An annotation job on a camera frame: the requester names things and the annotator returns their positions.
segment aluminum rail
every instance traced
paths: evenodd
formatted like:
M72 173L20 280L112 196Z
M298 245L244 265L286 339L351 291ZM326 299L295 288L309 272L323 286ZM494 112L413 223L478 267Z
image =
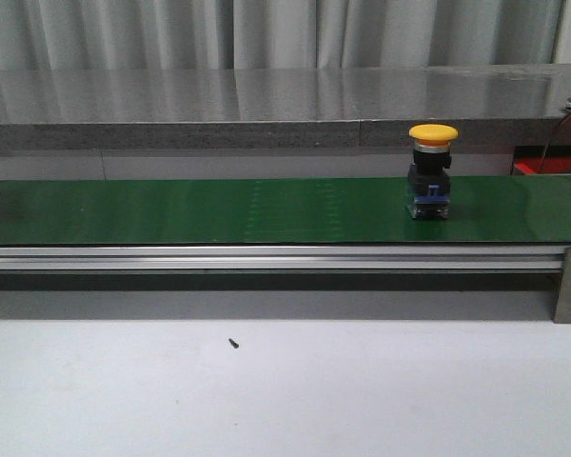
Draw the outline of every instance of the aluminum rail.
M561 270L568 245L0 247L0 270Z

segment yellow button cap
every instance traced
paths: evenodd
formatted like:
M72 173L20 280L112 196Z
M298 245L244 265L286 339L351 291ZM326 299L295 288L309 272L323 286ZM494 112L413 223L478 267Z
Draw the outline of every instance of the yellow button cap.
M408 134L426 146L447 145L459 136L457 129L442 124L420 124L410 129Z

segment white curtain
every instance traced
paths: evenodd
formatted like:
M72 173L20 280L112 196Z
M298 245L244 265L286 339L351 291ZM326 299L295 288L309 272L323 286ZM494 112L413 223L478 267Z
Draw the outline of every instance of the white curtain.
M0 70L550 62L561 0L0 0Z

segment granite countertop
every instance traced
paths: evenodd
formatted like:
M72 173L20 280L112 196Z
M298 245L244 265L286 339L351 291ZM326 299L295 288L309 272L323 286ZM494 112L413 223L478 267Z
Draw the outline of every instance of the granite countertop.
M0 71L0 149L408 144L445 122L463 145L542 144L571 64L348 70ZM571 144L571 127L560 138Z

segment white table surface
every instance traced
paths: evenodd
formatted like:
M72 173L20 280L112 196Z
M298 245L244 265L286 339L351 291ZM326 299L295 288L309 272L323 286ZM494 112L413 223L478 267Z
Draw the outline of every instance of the white table surface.
M571 326L0 321L0 456L183 455L571 456Z

